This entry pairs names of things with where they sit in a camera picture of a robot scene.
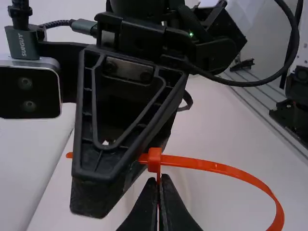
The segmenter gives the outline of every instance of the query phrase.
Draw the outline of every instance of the orange zip tie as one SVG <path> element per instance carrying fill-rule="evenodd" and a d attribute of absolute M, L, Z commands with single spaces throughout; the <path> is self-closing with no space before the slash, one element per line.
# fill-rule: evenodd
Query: orange zip tie
<path fill-rule="evenodd" d="M 139 162 L 141 164 L 148 165 L 149 172 L 157 173 L 157 182 L 160 181 L 160 167 L 161 165 L 163 165 L 215 172 L 250 183 L 267 193 L 276 204 L 276 216 L 274 222 L 267 229 L 267 231 L 282 231 L 284 225 L 284 212 L 281 204 L 265 183 L 244 171 L 241 171 L 231 166 L 206 160 L 198 160 L 172 155 L 162 155 L 161 148 L 151 148 L 148 154 L 141 155 L 141 157 L 139 158 Z"/>

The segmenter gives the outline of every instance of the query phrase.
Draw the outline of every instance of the black plastic housing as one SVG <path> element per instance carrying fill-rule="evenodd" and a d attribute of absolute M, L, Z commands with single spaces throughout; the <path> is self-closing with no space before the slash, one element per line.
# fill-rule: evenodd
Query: black plastic housing
<path fill-rule="evenodd" d="M 151 67 L 153 73 L 145 81 L 118 77 L 111 72 L 110 58 Z M 150 147 L 164 148 L 187 79 L 182 71 L 94 46 L 81 52 L 70 206 L 74 213 L 105 217 L 144 170 L 138 157 Z"/>

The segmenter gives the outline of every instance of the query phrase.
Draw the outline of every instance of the black cable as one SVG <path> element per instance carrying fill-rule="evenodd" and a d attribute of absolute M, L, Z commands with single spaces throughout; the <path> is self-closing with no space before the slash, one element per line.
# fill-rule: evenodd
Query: black cable
<path fill-rule="evenodd" d="M 295 19 L 296 19 L 297 25 L 299 25 L 300 19 L 302 17 L 303 6 L 304 6 L 304 0 L 298 0 L 297 1 L 297 6 L 296 6 L 296 11 L 295 11 Z M 292 36 L 290 36 L 290 40 L 289 40 L 289 44 L 288 44 L 288 49 L 287 49 L 287 54 L 285 56 L 284 63 L 290 57 L 290 53 L 291 53 L 292 49 L 293 49 L 293 38 L 292 38 Z M 279 87 L 281 89 L 284 89 L 285 81 L 286 81 L 287 75 L 288 75 L 288 71 L 284 72 L 283 75 L 281 76 L 280 85 L 279 85 Z"/>
<path fill-rule="evenodd" d="M 32 8 L 29 0 L 12 0 L 12 6 L 8 6 L 8 12 L 13 21 L 13 27 L 17 30 L 29 29 L 29 16 Z"/>
<path fill-rule="evenodd" d="M 255 82 L 237 82 L 237 81 L 231 81 L 231 80 L 227 80 L 224 78 L 214 76 L 210 72 L 205 71 L 193 65 L 192 63 L 187 63 L 187 67 L 193 70 L 194 72 L 196 72 L 197 74 L 200 74 L 212 81 L 225 84 L 228 86 L 234 86 L 234 87 L 257 87 L 257 86 L 270 83 L 276 80 L 277 78 L 279 78 L 285 71 L 287 71 L 290 68 L 290 66 L 292 65 L 293 61 L 295 60 L 297 56 L 297 52 L 299 49 L 299 30 L 298 30 L 296 19 L 291 9 L 288 7 L 288 5 L 283 0 L 275 0 L 275 2 L 280 6 L 280 8 L 285 13 L 285 15 L 288 17 L 289 22 L 291 24 L 291 28 L 292 28 L 291 37 L 293 38 L 293 50 L 291 51 L 290 57 L 285 63 L 285 65 L 283 66 L 283 68 L 281 68 L 277 73 L 275 73 L 274 75 L 266 79 L 255 81 Z"/>
<path fill-rule="evenodd" d="M 57 21 L 53 21 L 53 22 L 49 22 L 49 23 L 44 23 L 39 25 L 40 27 L 46 27 L 46 29 L 51 29 L 51 28 L 55 28 L 58 26 L 71 26 L 72 23 L 74 22 L 74 19 L 71 20 L 57 20 Z"/>
<path fill-rule="evenodd" d="M 183 100 L 186 102 L 187 105 L 184 107 L 178 108 L 178 112 L 188 111 L 193 106 L 193 98 L 187 90 L 185 90 L 184 92 Z"/>

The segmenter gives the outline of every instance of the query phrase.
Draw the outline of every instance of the camera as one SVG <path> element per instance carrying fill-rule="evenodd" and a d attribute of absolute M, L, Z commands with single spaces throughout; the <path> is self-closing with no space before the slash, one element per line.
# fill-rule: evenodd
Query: camera
<path fill-rule="evenodd" d="M 0 55 L 0 117 L 56 118 L 61 114 L 60 64 L 53 58 Z"/>

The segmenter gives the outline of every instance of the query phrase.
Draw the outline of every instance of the screw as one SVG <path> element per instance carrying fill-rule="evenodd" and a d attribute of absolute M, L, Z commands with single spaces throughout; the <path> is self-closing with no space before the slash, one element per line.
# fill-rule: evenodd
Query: screw
<path fill-rule="evenodd" d="M 25 101 L 23 103 L 23 109 L 26 112 L 34 112 L 36 108 L 37 108 L 36 104 L 32 101 Z"/>
<path fill-rule="evenodd" d="M 142 82 L 148 82 L 151 80 L 152 78 L 152 73 L 148 72 L 148 71 L 144 71 L 139 75 L 139 78 Z"/>
<path fill-rule="evenodd" d="M 22 90 L 30 90 L 32 88 L 32 80 L 26 77 L 19 78 L 18 86 Z"/>
<path fill-rule="evenodd" d="M 104 69 L 108 73 L 115 73 L 117 71 L 117 65 L 114 62 L 107 62 Z"/>

